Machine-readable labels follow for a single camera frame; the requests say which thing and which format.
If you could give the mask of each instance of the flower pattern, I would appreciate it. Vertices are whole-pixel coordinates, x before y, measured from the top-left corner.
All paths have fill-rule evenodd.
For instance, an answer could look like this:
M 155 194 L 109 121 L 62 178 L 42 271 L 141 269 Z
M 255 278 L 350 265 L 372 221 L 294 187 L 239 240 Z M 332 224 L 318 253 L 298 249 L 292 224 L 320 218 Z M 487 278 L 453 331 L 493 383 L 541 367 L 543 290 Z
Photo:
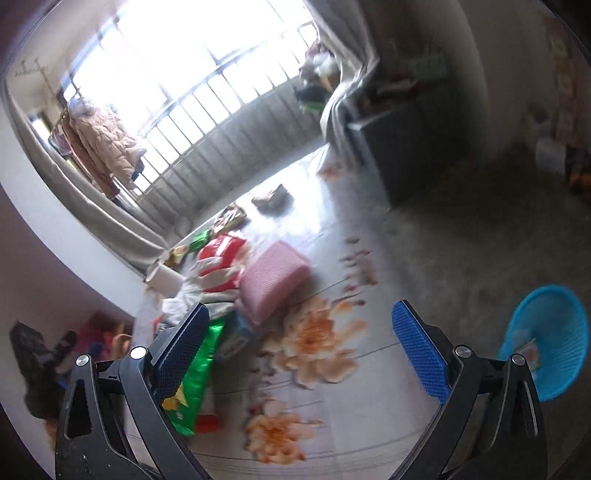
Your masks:
M 313 426 L 318 422 L 303 423 L 298 414 L 285 412 L 285 408 L 285 402 L 270 399 L 263 405 L 262 413 L 246 424 L 246 449 L 261 463 L 289 465 L 306 459 L 298 441 L 313 438 Z
M 263 341 L 261 354 L 270 355 L 270 366 L 277 371 L 295 371 L 295 381 L 308 389 L 318 382 L 339 383 L 358 368 L 349 355 L 355 350 L 345 344 L 366 332 L 364 320 L 351 320 L 337 330 L 332 318 L 346 310 L 348 300 L 329 305 L 328 300 L 313 298 L 293 309 L 284 322 L 285 335 L 271 332 Z

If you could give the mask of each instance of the green packaging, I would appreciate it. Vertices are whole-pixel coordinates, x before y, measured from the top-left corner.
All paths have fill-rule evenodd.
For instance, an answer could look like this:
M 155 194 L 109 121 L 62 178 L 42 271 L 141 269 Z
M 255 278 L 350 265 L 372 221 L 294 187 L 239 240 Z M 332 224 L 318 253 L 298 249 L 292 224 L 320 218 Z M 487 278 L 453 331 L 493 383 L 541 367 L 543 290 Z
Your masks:
M 207 335 L 185 373 L 176 395 L 166 398 L 162 403 L 166 415 L 181 435 L 191 436 L 194 434 L 193 429 L 207 386 L 213 354 L 228 317 L 229 315 L 226 315 L 209 323 Z

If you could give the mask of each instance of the window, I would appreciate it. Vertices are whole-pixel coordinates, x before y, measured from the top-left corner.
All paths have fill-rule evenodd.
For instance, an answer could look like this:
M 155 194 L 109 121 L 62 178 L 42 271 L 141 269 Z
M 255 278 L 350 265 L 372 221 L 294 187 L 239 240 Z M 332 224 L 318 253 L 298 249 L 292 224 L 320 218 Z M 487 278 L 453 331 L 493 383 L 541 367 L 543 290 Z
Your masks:
M 298 75 L 316 29 L 302 0 L 132 0 L 63 84 L 146 139 L 145 192 L 246 103 Z
M 47 127 L 47 124 L 39 117 L 32 119 L 31 123 L 39 137 L 41 137 L 42 140 L 47 141 L 51 136 L 51 131 Z

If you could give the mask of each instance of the blue gripper pad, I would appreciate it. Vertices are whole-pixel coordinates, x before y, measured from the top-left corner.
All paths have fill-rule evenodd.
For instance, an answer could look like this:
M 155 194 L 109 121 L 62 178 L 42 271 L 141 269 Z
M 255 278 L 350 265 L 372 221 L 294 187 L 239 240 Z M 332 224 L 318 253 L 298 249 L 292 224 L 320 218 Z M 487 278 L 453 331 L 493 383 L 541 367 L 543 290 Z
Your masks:
M 447 363 L 413 313 L 401 301 L 392 309 L 392 327 L 423 388 L 443 405 L 450 394 Z
M 152 373 L 152 394 L 158 403 L 177 392 L 208 328 L 209 312 L 205 305 L 198 305 L 176 327 L 160 333 L 166 341 L 161 347 L 162 351 L 158 353 L 158 361 Z

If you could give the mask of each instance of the concrete floor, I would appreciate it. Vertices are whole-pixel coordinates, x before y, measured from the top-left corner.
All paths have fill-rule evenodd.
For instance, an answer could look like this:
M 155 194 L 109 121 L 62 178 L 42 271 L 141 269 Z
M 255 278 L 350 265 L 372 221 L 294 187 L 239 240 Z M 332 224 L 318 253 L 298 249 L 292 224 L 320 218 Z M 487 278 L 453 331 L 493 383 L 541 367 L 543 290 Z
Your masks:
M 495 358 L 512 312 L 545 284 L 572 289 L 591 312 L 591 206 L 515 151 L 463 164 L 382 224 L 410 302 L 452 343 Z M 591 360 L 543 404 L 551 475 L 591 428 Z

